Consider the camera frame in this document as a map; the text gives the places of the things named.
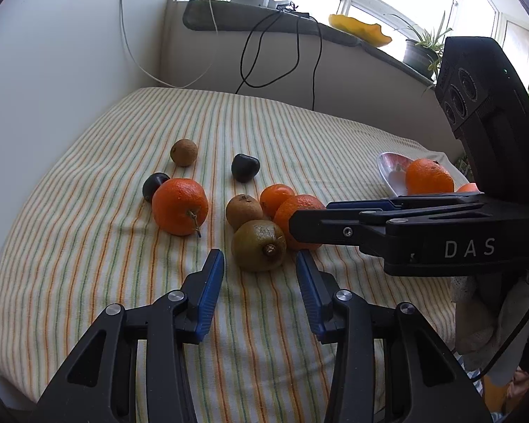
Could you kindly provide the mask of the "white gloved right hand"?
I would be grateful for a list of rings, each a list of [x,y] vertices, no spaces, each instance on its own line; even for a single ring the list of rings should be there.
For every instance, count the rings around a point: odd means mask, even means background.
[[[455,348],[469,370],[483,369],[529,309],[529,284],[517,276],[453,277]],[[529,321],[488,373],[497,386],[509,382],[529,338]]]

